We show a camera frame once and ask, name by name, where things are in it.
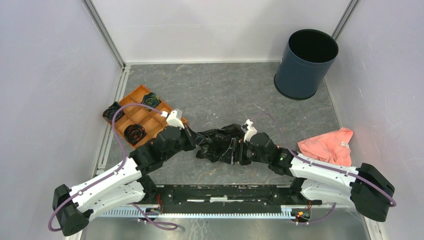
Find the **black trash bag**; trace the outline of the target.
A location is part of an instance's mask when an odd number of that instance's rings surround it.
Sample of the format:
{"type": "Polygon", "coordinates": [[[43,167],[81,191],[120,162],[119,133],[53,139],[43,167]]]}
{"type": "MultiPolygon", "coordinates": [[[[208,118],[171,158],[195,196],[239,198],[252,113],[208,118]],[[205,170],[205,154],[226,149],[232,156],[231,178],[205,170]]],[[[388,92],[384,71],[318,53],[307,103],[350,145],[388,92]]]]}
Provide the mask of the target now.
{"type": "Polygon", "coordinates": [[[237,149],[240,147],[239,141],[244,135],[242,126],[237,123],[197,132],[195,143],[198,151],[195,157],[212,163],[223,162],[233,165],[237,149]]]}

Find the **dark blue trash bin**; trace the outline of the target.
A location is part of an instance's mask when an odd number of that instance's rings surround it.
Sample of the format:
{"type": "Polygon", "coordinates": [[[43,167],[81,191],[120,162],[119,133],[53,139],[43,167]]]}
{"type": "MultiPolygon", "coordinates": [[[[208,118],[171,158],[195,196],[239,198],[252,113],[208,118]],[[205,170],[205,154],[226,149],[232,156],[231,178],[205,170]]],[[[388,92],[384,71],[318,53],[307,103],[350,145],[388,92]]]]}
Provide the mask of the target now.
{"type": "Polygon", "coordinates": [[[274,75],[276,90],[292,100],[313,97],[339,53],[337,42],[316,29],[290,35],[274,75]]]}

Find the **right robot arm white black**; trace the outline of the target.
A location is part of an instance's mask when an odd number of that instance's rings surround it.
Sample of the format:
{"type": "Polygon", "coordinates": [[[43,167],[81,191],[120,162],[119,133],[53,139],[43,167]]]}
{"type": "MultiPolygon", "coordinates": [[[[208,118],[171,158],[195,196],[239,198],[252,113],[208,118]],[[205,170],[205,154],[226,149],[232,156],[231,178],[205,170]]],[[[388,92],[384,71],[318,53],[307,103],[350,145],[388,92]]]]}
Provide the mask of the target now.
{"type": "Polygon", "coordinates": [[[371,164],[341,166],[316,160],[278,147],[264,132],[250,140],[232,137],[230,148],[231,164],[263,163],[278,175],[294,177],[295,185],[288,196],[295,204],[306,200],[339,203],[355,207],[376,222],[385,222],[390,208],[397,205],[393,198],[395,187],[371,164]]]}

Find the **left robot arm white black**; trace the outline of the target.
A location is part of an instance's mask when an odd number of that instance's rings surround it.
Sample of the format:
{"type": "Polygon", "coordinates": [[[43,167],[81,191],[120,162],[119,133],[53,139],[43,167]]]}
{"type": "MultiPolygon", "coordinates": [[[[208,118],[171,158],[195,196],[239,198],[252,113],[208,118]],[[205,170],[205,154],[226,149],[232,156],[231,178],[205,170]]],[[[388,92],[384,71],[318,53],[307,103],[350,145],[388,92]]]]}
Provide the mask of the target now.
{"type": "Polygon", "coordinates": [[[167,126],[104,173],[72,187],[65,184],[56,187],[48,229],[68,237],[115,207],[139,201],[153,203],[157,190],[150,185],[142,185],[140,178],[161,168],[177,153],[194,150],[199,138],[188,126],[167,126]],[[57,219],[59,228],[53,228],[53,219],[57,219]]]}

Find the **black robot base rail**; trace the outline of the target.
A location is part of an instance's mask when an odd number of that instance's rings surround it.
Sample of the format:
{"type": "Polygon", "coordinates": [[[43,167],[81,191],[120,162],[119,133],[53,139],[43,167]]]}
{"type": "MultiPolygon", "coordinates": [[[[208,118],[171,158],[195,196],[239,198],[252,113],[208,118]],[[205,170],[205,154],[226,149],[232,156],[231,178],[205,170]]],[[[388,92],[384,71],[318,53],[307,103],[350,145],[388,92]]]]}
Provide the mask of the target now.
{"type": "Polygon", "coordinates": [[[164,214],[266,214],[282,206],[318,206],[289,185],[157,185],[140,205],[159,205],[164,214]]]}

